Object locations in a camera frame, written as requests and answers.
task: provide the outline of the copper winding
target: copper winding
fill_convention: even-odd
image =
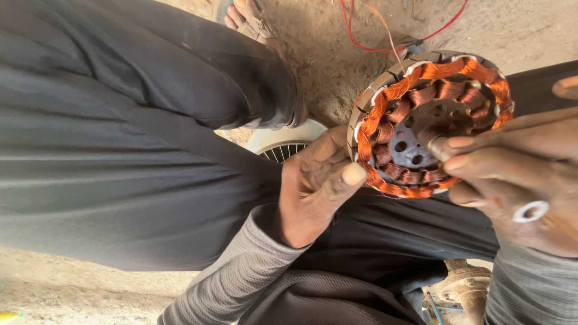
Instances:
[[[394,164],[393,162],[389,162],[381,167],[381,170],[386,173],[387,176],[391,178],[391,180],[398,180],[403,172],[403,168],[398,165]]]
[[[438,169],[434,170],[434,171],[428,171],[424,174],[424,182],[425,183],[432,183],[432,182],[438,182],[442,179],[444,179],[447,176],[447,173],[445,171],[443,171],[442,167],[439,167]]]
[[[394,126],[387,120],[387,116],[381,118],[379,123],[379,133],[377,134],[377,143],[390,143],[394,137]]]
[[[513,118],[513,104],[510,99],[508,83],[504,78],[499,76],[496,69],[486,68],[469,57],[461,57],[454,62],[446,64],[426,62],[417,66],[410,75],[406,76],[400,82],[379,92],[375,97],[375,106],[371,112],[366,114],[362,119],[362,124],[357,134],[357,161],[368,173],[366,184],[378,189],[382,193],[399,197],[427,198],[430,197],[436,189],[449,189],[460,181],[455,177],[445,179],[447,175],[441,168],[434,171],[421,170],[417,172],[403,168],[390,161],[391,153],[389,148],[383,146],[383,144],[390,141],[393,137],[393,124],[401,122],[409,113],[409,99],[411,99],[416,106],[419,106],[418,104],[421,105],[425,103],[426,101],[424,100],[429,97],[431,97],[431,99],[436,96],[438,98],[459,98],[460,101],[470,107],[470,114],[474,118],[474,121],[489,116],[490,111],[488,107],[486,107],[487,105],[485,105],[486,99],[478,89],[472,86],[466,88],[464,83],[453,83],[443,80],[457,73],[478,80],[489,86],[495,97],[496,104],[500,107],[498,119],[494,123],[493,128],[497,128]],[[437,91],[434,86],[430,86],[422,90],[412,91],[408,94],[409,99],[402,98],[420,79],[441,79],[441,81],[437,83]],[[389,115],[384,115],[387,102],[400,98],[399,105],[394,111]],[[380,131],[377,136],[377,142],[381,145],[376,148],[376,160],[378,165],[381,166],[380,169],[392,180],[400,180],[406,184],[423,184],[423,186],[410,189],[398,184],[387,183],[381,178],[377,170],[368,164],[372,156],[369,137],[376,132],[378,125],[380,125]]]
[[[379,165],[385,165],[391,160],[390,148],[388,146],[375,147],[375,160]]]
[[[486,98],[478,88],[468,86],[464,93],[458,97],[458,102],[469,107],[478,108],[486,102]]]
[[[401,121],[403,121],[403,119],[407,116],[407,114],[409,113],[410,110],[410,103],[407,100],[407,98],[402,98],[399,101],[399,104],[394,108],[394,111],[391,112],[390,116],[389,116],[389,121],[392,121],[393,123],[399,123]]]
[[[409,96],[409,99],[411,99],[411,101],[413,102],[414,107],[416,108],[421,104],[425,104],[433,100],[436,97],[437,92],[438,90],[436,89],[436,87],[434,85],[431,85],[424,89],[409,91],[407,94]]]
[[[412,172],[411,170],[405,168],[399,176],[399,180],[406,184],[416,185],[421,182],[422,176],[422,172]]]
[[[450,82],[447,80],[440,80],[438,88],[439,99],[453,99],[458,98],[464,93],[465,83]]]

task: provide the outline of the black trousers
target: black trousers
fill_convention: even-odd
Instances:
[[[518,112],[576,105],[551,85],[578,63],[509,77]],[[216,128],[286,122],[296,84],[277,54],[149,0],[0,2],[0,245],[130,271],[200,270],[281,166]],[[374,283],[491,260],[490,221],[448,202],[361,190],[294,268]]]

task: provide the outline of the yellow object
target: yellow object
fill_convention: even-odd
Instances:
[[[8,324],[18,317],[22,317],[22,314],[13,312],[0,312],[0,325]]]

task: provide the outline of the gray knitted sleeve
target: gray knitted sleeve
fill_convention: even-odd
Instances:
[[[498,240],[486,323],[578,324],[578,259]]]
[[[292,249],[271,239],[258,226],[277,205],[254,208],[221,257],[203,270],[165,312],[159,325],[231,324],[309,246]]]

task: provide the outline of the hand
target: hand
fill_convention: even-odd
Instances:
[[[346,126],[328,130],[284,163],[273,236],[286,245],[302,248],[315,241],[365,183],[363,167],[349,160],[346,138]]]
[[[450,138],[447,173],[464,182],[452,202],[484,212],[505,239],[546,253],[578,257],[578,108],[529,115],[473,138]],[[514,223],[533,200],[550,209],[541,219]]]

